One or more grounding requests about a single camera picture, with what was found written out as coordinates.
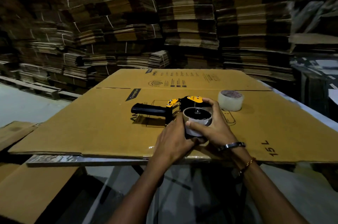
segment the person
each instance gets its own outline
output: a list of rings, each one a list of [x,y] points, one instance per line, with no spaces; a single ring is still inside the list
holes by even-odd
[[[203,98],[203,102],[212,106],[211,125],[204,126],[190,121],[186,125],[203,134],[216,147],[238,142],[226,124],[218,102],[208,98]],[[143,174],[125,196],[107,224],[144,223],[159,180],[167,169],[174,162],[183,158],[195,144],[196,141],[185,138],[183,116],[182,113],[179,113],[176,119],[170,122],[158,136],[153,157],[149,159]],[[244,147],[236,147],[223,152],[231,157],[238,170],[246,168],[243,173],[243,182],[265,224],[308,223]]]

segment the floor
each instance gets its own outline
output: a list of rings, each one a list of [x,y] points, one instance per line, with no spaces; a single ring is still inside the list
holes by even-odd
[[[44,122],[68,104],[0,84],[0,126],[14,120]],[[262,168],[310,223],[338,223],[338,194],[308,163],[299,163],[297,173]],[[86,169],[97,182],[78,195],[57,224],[104,224],[139,177],[131,166]],[[219,165],[172,166],[154,196],[147,224],[233,222],[240,186],[228,184],[228,175]],[[243,219],[262,223],[249,195]]]

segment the bracelet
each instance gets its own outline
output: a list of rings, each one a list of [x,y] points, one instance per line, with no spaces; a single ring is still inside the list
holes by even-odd
[[[244,172],[249,168],[249,166],[252,164],[253,161],[256,161],[256,158],[252,158],[252,159],[246,164],[246,166],[245,166],[242,170],[239,171],[239,173],[238,173],[238,176],[239,176],[239,177],[243,177]]]

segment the tape roll on dispenser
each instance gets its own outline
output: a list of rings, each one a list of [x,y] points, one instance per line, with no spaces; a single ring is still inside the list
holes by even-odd
[[[195,137],[202,137],[203,135],[199,132],[196,132],[190,128],[188,128],[185,123],[187,121],[193,121],[196,123],[200,123],[205,126],[209,126],[212,121],[212,115],[209,111],[200,108],[200,107],[188,107],[183,111],[183,120],[186,133],[195,136]]]
[[[231,90],[223,90],[218,93],[218,103],[222,110],[239,111],[242,108],[244,95]]]

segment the hand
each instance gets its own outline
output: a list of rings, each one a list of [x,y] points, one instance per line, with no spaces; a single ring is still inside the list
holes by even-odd
[[[203,98],[203,102],[207,102],[212,106],[212,123],[205,126],[196,122],[187,121],[186,125],[206,137],[214,146],[219,147],[238,140],[231,132],[228,124],[226,123],[223,113],[217,101],[212,99]]]
[[[194,141],[187,140],[184,136],[183,115],[179,113],[157,137],[155,152],[149,162],[161,165],[167,170],[175,161],[184,157],[194,145]]]

